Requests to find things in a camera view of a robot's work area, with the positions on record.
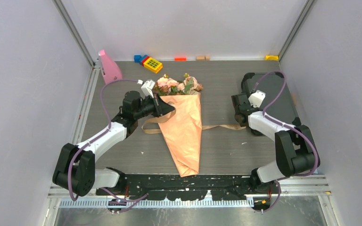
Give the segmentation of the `peach wrapping paper sheet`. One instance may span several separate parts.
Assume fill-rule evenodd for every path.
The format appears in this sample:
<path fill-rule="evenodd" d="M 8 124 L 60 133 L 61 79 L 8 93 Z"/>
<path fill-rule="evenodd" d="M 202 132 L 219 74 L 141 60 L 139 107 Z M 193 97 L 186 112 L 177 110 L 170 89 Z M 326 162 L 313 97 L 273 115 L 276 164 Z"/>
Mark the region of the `peach wrapping paper sheet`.
<path fill-rule="evenodd" d="M 200 95 L 162 96 L 161 99 L 175 107 L 175 114 L 159 127 L 168 146 L 180 177 L 199 173 L 201 150 Z"/>

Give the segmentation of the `pink and brown rose stem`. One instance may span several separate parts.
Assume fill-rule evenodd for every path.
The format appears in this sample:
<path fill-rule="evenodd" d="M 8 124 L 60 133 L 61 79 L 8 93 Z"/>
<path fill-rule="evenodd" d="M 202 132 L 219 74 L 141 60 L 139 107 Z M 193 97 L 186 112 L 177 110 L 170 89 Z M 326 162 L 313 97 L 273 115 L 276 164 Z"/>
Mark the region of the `pink and brown rose stem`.
<path fill-rule="evenodd" d="M 188 73 L 184 74 L 184 80 L 179 82 L 177 90 L 184 95 L 193 95 L 196 92 L 200 92 L 204 89 L 201 83 L 198 83 L 197 79 L 190 76 Z"/>

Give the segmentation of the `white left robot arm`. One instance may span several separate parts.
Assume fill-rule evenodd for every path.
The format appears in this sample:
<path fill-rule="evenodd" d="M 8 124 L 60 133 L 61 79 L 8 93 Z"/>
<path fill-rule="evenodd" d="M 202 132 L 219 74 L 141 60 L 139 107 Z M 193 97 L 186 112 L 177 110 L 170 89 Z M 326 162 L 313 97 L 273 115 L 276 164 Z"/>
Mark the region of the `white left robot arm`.
<path fill-rule="evenodd" d="M 125 191 L 126 183 L 114 169 L 96 169 L 96 161 L 111 147 L 128 138 L 138 127 L 138 120 L 174 113 L 175 107 L 157 94 L 141 98 L 137 91 L 125 94 L 119 113 L 98 134 L 78 144 L 65 144 L 60 151 L 52 182 L 69 191 L 76 201 L 91 189 L 108 188 L 115 195 Z"/>

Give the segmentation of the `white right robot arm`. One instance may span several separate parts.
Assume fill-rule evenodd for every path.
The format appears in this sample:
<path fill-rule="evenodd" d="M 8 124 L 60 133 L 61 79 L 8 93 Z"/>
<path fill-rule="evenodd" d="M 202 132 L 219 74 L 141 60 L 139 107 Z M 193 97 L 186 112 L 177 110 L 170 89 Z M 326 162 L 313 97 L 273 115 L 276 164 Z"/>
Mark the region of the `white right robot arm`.
<path fill-rule="evenodd" d="M 320 165 L 310 129 L 277 120 L 264 113 L 260 104 L 264 93 L 257 91 L 250 96 L 242 93 L 231 97 L 235 120 L 268 137 L 275 143 L 275 160 L 251 171 L 249 184 L 256 193 L 263 193 L 269 183 L 290 176 L 305 177 Z"/>

